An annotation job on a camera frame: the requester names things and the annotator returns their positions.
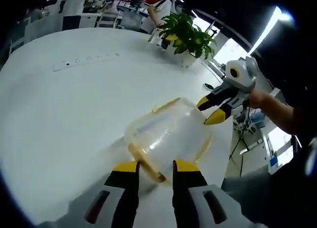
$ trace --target person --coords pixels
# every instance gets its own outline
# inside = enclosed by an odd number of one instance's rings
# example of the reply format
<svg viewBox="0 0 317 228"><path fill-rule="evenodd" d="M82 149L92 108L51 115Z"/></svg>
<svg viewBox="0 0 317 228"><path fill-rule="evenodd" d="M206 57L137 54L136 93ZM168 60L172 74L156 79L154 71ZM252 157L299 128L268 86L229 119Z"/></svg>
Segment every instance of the person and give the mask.
<svg viewBox="0 0 317 228"><path fill-rule="evenodd" d="M289 134L316 136L314 107L294 109L268 93L254 89L251 108L262 109ZM239 178L225 178L222 189L241 205L242 214L254 223L275 227L316 227L317 143L305 143L288 164L270 175L266 168Z"/></svg>
<svg viewBox="0 0 317 228"><path fill-rule="evenodd" d="M106 2L106 0L92 0L92 4L96 7L96 8L102 8L104 6L104 3Z"/></svg>
<svg viewBox="0 0 317 228"><path fill-rule="evenodd" d="M62 13L64 16L81 15L85 1L91 0L60 0L59 13Z"/></svg>
<svg viewBox="0 0 317 228"><path fill-rule="evenodd" d="M115 0L106 0L106 4L101 12L118 13L117 5L118 3Z"/></svg>
<svg viewBox="0 0 317 228"><path fill-rule="evenodd" d="M161 0L149 6L149 17L141 23L140 32L151 34L156 27L162 24L162 18L170 15L171 8L170 0Z"/></svg>
<svg viewBox="0 0 317 228"><path fill-rule="evenodd" d="M43 10L38 9L37 7L31 7L27 10L25 18L31 18L31 23L37 20L40 20L44 17Z"/></svg>

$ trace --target white pot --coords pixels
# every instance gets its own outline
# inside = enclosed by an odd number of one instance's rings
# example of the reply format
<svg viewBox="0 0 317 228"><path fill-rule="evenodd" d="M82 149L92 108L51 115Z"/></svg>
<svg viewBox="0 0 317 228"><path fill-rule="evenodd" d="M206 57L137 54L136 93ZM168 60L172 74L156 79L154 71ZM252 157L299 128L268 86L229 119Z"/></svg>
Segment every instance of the white pot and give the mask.
<svg viewBox="0 0 317 228"><path fill-rule="evenodd" d="M182 68L188 68L196 62L197 58L195 58L188 51L185 51L184 53L175 55L174 54L175 49L176 49L175 47L169 45L166 49L166 52L165 52L166 56L173 63L180 65Z"/></svg>

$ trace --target green leaves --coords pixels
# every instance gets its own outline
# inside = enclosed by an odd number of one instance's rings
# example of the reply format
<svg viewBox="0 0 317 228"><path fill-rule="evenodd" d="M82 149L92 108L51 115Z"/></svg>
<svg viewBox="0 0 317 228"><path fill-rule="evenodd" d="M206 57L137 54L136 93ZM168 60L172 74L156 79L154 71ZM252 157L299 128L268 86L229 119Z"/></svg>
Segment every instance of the green leaves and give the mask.
<svg viewBox="0 0 317 228"><path fill-rule="evenodd" d="M211 55L214 56L214 49L210 47L211 44L216 44L216 41L211 36L203 32L199 26L193 27L193 20L186 14L171 14L162 18L164 24L158 28L162 31L159 36L162 39L170 35L176 35L178 40L173 43L175 47L175 54L181 54L189 51L196 58L199 58L203 53L205 59Z"/></svg>
<svg viewBox="0 0 317 228"><path fill-rule="evenodd" d="M177 46L174 54L177 55L177 54L181 54L181 53L184 53L185 51L187 50L187 47L185 44L181 44L179 46Z"/></svg>

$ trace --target desk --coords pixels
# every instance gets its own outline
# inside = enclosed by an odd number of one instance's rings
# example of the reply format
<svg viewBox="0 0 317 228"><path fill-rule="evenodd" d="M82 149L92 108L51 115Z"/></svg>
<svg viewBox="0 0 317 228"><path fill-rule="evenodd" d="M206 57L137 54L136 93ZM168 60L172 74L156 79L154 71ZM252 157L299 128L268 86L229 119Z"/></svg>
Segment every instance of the desk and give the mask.
<svg viewBox="0 0 317 228"><path fill-rule="evenodd" d="M61 31L62 25L63 16L61 14L52 14L36 20L25 27L24 43Z"/></svg>
<svg viewBox="0 0 317 228"><path fill-rule="evenodd" d="M118 10L122 10L122 11L125 11L125 10L128 10L128 11L135 11L135 8L134 7L130 7L130 6L121 6L121 5L118 5L117 6L117 9ZM142 11L138 11L138 14L140 14L141 16L143 17L148 17L149 15L145 12L142 12Z"/></svg>
<svg viewBox="0 0 317 228"><path fill-rule="evenodd" d="M211 61L207 61L207 65L212 68L212 70L221 78L223 79L225 77L225 73L221 71L219 67L215 65L215 63Z"/></svg>
<svg viewBox="0 0 317 228"><path fill-rule="evenodd" d="M64 215L69 201L112 170L109 145L131 121L176 97L197 102L209 93L203 83L220 84L199 62L187 70L173 65L148 37L112 28L67 30L23 45L3 66L0 168L34 223ZM61 69L64 61L70 67ZM198 165L208 183L221 186L232 118L213 130ZM135 226L176 227L171 198L170 187L140 197Z"/></svg>
<svg viewBox="0 0 317 228"><path fill-rule="evenodd" d="M78 28L95 27L97 18L101 13L82 13Z"/></svg>

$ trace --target potted plant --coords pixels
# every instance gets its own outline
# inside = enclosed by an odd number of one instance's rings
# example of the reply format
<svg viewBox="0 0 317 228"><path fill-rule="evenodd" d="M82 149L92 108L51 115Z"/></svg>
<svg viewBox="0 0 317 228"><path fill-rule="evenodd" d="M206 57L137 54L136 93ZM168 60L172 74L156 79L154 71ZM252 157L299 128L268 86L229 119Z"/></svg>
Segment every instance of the potted plant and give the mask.
<svg viewBox="0 0 317 228"><path fill-rule="evenodd" d="M174 54L183 54L182 66L189 67L197 58L204 54L205 59L209 55L214 56L211 43L216 41L203 32L198 26L193 27L193 20L186 14L171 14L162 18L164 24L159 26L159 36L167 50L173 50Z"/></svg>

